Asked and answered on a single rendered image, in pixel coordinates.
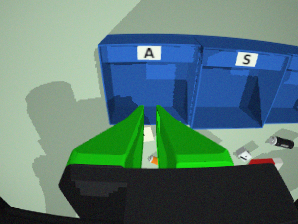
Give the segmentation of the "blue rack of three bins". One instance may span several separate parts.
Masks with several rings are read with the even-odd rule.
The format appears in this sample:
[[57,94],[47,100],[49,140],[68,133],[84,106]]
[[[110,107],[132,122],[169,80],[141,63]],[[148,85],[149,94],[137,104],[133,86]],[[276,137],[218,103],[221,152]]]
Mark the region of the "blue rack of three bins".
[[156,125],[156,105],[192,129],[298,123],[298,46],[207,35],[109,34],[98,52],[109,125],[140,105],[144,125]]

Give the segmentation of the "black aa battery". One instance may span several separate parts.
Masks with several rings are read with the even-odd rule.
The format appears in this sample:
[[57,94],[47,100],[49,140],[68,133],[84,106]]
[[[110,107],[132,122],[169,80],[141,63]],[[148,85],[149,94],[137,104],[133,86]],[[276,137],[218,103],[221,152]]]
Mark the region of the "black aa battery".
[[269,139],[269,143],[274,146],[279,146],[288,149],[292,149],[294,147],[293,141],[276,136],[271,136]]

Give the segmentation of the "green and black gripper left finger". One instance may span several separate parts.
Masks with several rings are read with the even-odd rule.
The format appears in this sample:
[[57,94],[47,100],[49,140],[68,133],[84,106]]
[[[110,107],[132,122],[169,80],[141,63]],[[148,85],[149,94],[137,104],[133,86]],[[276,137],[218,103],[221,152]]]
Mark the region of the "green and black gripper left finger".
[[66,164],[119,165],[142,168],[144,105],[126,119],[72,150]]

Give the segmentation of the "white domino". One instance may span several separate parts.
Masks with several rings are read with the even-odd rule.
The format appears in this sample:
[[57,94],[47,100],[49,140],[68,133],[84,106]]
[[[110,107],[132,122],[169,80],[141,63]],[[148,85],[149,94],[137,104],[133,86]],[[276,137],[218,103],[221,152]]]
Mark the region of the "white domino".
[[153,141],[154,135],[151,125],[144,125],[144,142]]

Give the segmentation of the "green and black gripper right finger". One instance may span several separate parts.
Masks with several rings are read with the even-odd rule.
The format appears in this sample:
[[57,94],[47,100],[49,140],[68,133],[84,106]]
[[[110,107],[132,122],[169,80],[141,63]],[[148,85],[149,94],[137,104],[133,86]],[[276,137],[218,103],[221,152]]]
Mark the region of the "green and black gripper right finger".
[[158,168],[234,166],[228,150],[156,105]]

